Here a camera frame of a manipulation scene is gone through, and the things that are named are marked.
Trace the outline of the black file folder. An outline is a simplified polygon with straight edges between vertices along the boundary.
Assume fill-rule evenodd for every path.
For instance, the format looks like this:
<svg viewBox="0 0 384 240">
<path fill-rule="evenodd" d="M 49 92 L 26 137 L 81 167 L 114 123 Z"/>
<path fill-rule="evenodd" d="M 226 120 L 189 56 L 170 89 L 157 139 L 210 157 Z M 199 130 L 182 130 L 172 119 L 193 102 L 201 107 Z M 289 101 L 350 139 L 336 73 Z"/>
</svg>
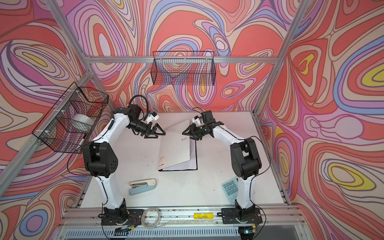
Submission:
<svg viewBox="0 0 384 240">
<path fill-rule="evenodd" d="M 190 160 L 190 138 L 182 132 L 190 125 L 186 120 L 166 129 L 166 135 L 161 137 L 160 153 L 157 170 L 171 171 L 170 167 Z"/>
</svg>

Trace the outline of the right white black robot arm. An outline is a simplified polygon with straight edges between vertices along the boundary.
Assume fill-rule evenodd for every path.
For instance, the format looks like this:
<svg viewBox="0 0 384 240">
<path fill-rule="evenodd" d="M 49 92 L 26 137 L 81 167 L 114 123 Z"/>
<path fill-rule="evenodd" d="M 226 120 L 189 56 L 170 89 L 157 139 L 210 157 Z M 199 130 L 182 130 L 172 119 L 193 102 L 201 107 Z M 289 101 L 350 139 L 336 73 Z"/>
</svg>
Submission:
<svg viewBox="0 0 384 240">
<path fill-rule="evenodd" d="M 196 126 L 191 124 L 182 135 L 190 139 L 200 141 L 206 135 L 221 141 L 230 149 L 231 165 L 235 175 L 238 177 L 238 195 L 235 206 L 222 208 L 219 216 L 224 224 L 253 224 L 258 226 L 263 222 L 260 208 L 254 203 L 252 182 L 259 174 L 262 162 L 252 138 L 243 139 L 230 131 L 222 122 Z"/>
</svg>

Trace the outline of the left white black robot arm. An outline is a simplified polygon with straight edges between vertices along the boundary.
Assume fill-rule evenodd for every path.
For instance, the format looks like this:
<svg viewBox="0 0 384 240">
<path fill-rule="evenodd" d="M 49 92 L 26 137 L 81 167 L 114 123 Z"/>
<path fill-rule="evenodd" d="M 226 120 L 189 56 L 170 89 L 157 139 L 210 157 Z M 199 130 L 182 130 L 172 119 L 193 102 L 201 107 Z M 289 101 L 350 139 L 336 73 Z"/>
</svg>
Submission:
<svg viewBox="0 0 384 240">
<path fill-rule="evenodd" d="M 166 134 L 159 124 L 153 123 L 159 119 L 157 113 L 149 112 L 140 120 L 141 111 L 138 105 L 117 108 L 101 133 L 81 146 L 85 168 L 98 182 L 104 197 L 100 214 L 102 226 L 127 225 L 130 218 L 115 176 L 119 160 L 112 144 L 126 128 L 145 139 L 156 139 Z"/>
</svg>

